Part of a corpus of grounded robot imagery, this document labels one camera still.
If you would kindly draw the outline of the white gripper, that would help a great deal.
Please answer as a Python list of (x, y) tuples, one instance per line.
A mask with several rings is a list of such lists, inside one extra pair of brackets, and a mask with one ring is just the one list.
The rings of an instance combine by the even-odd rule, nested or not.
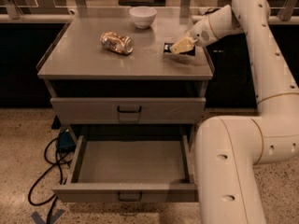
[(242, 27), (235, 17), (232, 8), (227, 5), (204, 16), (188, 32), (188, 36), (180, 39), (170, 47), (173, 54), (191, 51), (194, 46), (207, 47), (227, 35), (242, 33)]

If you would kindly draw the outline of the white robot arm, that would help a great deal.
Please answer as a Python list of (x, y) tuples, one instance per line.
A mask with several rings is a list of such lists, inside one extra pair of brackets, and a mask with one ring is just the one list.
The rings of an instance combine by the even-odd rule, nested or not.
[(212, 117), (198, 128), (194, 155), (202, 224), (266, 224), (253, 167), (299, 155), (299, 87), (269, 17), (267, 0), (232, 0), (170, 48), (180, 54), (239, 33), (247, 41), (258, 113)]

